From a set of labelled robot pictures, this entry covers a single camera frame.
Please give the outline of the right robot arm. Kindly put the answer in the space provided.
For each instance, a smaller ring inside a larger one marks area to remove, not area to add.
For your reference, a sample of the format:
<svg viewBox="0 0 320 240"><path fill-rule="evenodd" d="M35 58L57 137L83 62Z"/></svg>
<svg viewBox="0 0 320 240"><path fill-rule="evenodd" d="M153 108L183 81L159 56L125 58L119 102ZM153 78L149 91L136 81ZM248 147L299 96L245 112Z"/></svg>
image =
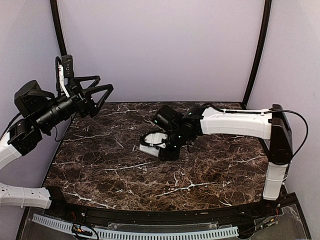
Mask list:
<svg viewBox="0 0 320 240"><path fill-rule="evenodd" d="M285 180L287 169L295 155L292 130L281 105L260 110L232 110L216 108L211 104L191 107L180 113L168 105L157 111L152 121L164 130L154 133L145 141L151 147L167 152L178 151L198 136L226 134L241 135L269 141L268 166L264 183L263 200L255 205L255 213L266 217L275 208Z"/></svg>

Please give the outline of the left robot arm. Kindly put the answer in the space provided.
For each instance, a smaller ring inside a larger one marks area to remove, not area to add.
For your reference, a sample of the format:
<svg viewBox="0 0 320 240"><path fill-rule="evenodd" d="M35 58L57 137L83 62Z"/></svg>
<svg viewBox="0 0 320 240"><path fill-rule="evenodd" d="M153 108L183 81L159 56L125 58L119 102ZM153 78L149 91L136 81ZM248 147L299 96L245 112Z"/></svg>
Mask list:
<svg viewBox="0 0 320 240"><path fill-rule="evenodd" d="M22 118L12 121L0 138L0 167L26 156L52 128L72 115L82 118L96 116L114 90L112 84L99 85L100 77L74 77L68 80L66 93L55 96L44 91L36 80L23 85L14 95L14 104ZM60 218L71 213L62 192L57 188L28 188L1 183L1 206L35 207L49 209Z"/></svg>

